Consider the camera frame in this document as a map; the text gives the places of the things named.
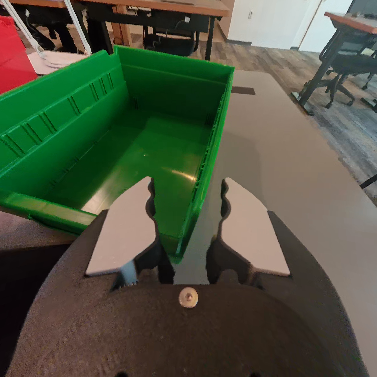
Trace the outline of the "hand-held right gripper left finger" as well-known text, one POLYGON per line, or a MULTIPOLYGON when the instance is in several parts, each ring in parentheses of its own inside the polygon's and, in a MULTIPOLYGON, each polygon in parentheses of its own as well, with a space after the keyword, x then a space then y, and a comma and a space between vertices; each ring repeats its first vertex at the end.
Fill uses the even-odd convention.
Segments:
POLYGON ((154 180, 144 177, 111 204, 87 276, 120 273, 125 285, 134 285, 141 271, 159 265, 162 246, 154 219, 154 197, 154 180))

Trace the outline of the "wooden desk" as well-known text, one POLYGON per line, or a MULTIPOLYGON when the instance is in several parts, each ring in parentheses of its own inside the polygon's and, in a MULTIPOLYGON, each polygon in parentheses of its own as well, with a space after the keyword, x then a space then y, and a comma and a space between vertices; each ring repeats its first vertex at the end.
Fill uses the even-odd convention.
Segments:
POLYGON ((106 50, 113 53, 106 22, 118 25, 141 25, 164 30, 173 30, 174 20, 178 16, 190 16, 189 26, 183 26, 183 21, 177 26, 178 31, 195 32, 195 41, 199 43, 200 33, 207 33, 205 60, 210 61, 213 44, 215 20, 229 15, 229 9, 223 2, 217 0, 198 1, 162 1, 162 0, 88 0, 69 1, 72 6, 81 3, 89 15, 89 36, 92 52, 106 50), (152 14, 160 13, 158 17, 139 16, 115 11, 118 7, 135 7, 142 12, 151 10, 152 14))
POLYGON ((322 79, 332 79, 335 73, 326 75, 331 69, 334 59, 339 54, 355 55, 363 53, 365 49, 371 49, 376 43, 376 16, 353 16, 352 14, 334 14, 326 12, 336 31, 319 55, 320 67, 311 80, 306 82, 300 92, 292 92, 291 96, 309 116, 314 115, 308 100, 314 90, 319 88, 318 83, 322 79))

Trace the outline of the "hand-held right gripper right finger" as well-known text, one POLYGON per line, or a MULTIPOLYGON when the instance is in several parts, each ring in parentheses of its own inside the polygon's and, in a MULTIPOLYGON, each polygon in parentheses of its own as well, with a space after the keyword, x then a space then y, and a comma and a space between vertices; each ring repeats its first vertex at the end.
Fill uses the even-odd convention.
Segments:
POLYGON ((258 274, 288 277, 284 257, 269 212, 251 192, 230 177, 221 182, 221 219, 206 253, 209 282, 226 270, 238 282, 252 282, 258 274))

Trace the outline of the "black office chair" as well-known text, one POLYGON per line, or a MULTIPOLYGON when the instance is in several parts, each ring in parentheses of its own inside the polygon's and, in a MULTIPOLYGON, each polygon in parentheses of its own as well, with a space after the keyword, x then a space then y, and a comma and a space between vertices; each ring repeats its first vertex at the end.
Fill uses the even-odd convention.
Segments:
POLYGON ((355 55, 339 54, 334 59, 331 69, 327 70, 326 75, 335 73, 336 76, 332 79, 322 79, 317 87, 326 87, 325 92, 329 93, 330 101, 325 106, 326 109, 332 107, 336 92, 340 91, 346 95, 350 101, 347 106, 352 106, 355 102, 355 97, 352 93, 344 87, 343 83, 349 76, 356 76, 368 73, 371 76, 377 73, 377 51, 374 50, 371 55, 364 53, 357 53, 355 55))
POLYGON ((181 57, 191 56, 197 51, 200 33, 195 33, 195 39, 169 38, 158 34, 143 36, 144 50, 150 50, 181 57))

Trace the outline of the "green plastic bin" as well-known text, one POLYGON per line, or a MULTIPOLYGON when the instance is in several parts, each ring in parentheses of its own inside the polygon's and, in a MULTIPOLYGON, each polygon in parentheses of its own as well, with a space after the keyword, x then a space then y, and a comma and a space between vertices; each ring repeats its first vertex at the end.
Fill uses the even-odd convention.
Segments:
POLYGON ((115 46, 1 95, 1 208, 80 235, 144 177, 174 264, 200 215, 234 67, 115 46))

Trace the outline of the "red plastic bin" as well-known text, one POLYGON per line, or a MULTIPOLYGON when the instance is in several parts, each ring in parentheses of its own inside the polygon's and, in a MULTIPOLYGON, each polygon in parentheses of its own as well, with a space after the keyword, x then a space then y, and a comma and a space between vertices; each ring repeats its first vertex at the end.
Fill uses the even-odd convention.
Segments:
POLYGON ((0 93, 3 94, 37 78, 26 54, 14 20, 0 17, 0 93))

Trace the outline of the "white stand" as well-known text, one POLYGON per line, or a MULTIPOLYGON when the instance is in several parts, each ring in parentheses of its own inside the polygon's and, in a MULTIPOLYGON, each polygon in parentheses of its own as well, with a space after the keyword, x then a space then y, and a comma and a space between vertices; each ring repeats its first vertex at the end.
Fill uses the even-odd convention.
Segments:
POLYGON ((76 63, 88 56, 92 55, 91 46, 89 44, 89 37, 87 35, 87 30, 84 26, 82 16, 78 16, 77 7, 75 7, 71 1, 64 0, 64 4, 70 14, 70 17, 78 31, 80 40, 82 41, 84 47, 84 54, 73 54, 65 52, 56 52, 44 50, 37 40, 32 36, 20 16, 17 14, 11 2, 8 0, 2 1, 2 5, 6 8, 7 12, 15 21, 16 25, 22 31, 28 42, 31 44, 34 53, 28 56, 35 72, 38 75, 46 75, 55 72, 61 68, 67 67, 70 64, 76 63))

